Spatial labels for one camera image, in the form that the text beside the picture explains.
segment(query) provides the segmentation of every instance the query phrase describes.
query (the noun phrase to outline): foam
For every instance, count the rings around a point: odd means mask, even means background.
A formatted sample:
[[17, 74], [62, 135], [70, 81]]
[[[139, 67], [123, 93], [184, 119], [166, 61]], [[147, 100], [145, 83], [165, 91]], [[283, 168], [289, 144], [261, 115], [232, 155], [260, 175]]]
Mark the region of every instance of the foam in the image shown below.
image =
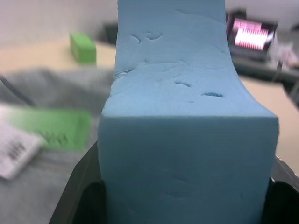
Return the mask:
[[99, 152], [109, 224], [256, 224], [277, 117], [233, 67], [224, 0], [119, 0]]

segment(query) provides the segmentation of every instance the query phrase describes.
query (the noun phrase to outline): black holder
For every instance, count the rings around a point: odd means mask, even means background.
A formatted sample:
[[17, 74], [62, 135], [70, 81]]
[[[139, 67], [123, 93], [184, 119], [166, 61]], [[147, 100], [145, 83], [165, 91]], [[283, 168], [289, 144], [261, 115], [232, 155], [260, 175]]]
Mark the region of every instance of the black holder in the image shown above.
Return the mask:
[[[299, 179], [276, 159], [269, 180], [261, 224], [299, 224]], [[75, 166], [50, 224], [106, 224], [105, 186], [101, 180], [95, 143]]]

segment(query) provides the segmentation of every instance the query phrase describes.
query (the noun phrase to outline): paper label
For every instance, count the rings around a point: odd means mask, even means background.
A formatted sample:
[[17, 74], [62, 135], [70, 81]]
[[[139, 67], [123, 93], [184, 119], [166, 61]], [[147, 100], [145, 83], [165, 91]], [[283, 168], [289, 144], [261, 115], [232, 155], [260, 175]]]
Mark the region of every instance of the paper label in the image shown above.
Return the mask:
[[0, 123], [0, 176], [13, 179], [42, 144], [42, 137]]

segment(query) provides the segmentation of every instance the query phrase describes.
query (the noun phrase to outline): desk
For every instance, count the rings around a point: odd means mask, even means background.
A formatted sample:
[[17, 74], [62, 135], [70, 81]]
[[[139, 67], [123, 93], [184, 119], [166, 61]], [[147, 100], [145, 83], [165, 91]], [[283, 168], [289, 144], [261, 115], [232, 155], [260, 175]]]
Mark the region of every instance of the desk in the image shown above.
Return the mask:
[[[113, 68], [115, 47], [97, 44], [97, 65]], [[39, 43], [0, 49], [0, 72], [47, 67], [54, 70], [72, 70], [81, 67], [71, 55], [69, 40]], [[287, 97], [281, 84], [271, 84], [250, 78], [241, 78], [246, 88], [262, 105], [279, 117], [280, 135], [277, 155], [296, 173], [299, 173], [299, 112]]]
[[269, 80], [275, 78], [277, 81], [287, 81], [294, 83], [294, 86], [290, 92], [290, 97], [294, 102], [299, 104], [297, 97], [299, 94], [299, 70], [282, 69], [281, 72], [277, 74], [277, 66], [273, 64], [253, 61], [248, 58], [237, 56], [232, 56], [232, 59], [235, 69], [239, 74], [244, 74], [247, 76], [254, 75], [260, 78], [267, 78]]

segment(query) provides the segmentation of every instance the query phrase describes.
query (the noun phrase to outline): gray fabric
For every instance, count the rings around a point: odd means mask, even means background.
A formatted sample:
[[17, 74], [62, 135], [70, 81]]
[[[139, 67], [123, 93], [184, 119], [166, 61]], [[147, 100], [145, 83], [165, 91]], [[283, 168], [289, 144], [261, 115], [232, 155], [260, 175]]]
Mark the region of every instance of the gray fabric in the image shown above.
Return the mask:
[[[113, 71], [84, 69], [58, 73], [39, 69], [3, 76], [12, 87], [0, 82], [0, 103], [28, 106], [25, 97], [36, 107], [89, 111], [93, 118], [86, 150], [95, 143]], [[74, 166], [85, 152], [43, 149], [16, 179], [0, 180], [0, 223], [48, 223]]]

